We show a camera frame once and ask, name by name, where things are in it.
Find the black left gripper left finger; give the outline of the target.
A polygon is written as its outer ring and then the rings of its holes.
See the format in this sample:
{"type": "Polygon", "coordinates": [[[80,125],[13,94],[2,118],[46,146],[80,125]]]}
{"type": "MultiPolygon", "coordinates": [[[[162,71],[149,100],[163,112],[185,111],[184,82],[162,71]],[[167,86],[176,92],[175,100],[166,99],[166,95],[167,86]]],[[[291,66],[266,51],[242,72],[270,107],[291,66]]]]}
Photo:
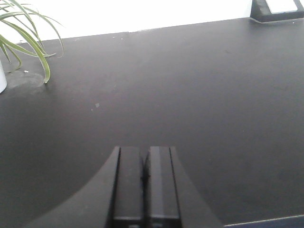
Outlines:
{"type": "Polygon", "coordinates": [[[78,192],[28,228],[142,228],[143,163],[136,147],[115,147],[78,192]]]}

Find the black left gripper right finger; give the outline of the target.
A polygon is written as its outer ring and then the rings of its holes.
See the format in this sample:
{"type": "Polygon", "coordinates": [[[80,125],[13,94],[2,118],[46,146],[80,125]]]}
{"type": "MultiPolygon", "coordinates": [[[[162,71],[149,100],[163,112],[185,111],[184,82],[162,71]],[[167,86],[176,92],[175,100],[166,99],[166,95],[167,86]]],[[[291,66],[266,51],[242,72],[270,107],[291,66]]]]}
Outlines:
{"type": "Polygon", "coordinates": [[[146,227],[223,227],[186,174],[174,147],[152,146],[145,171],[146,227]]]}

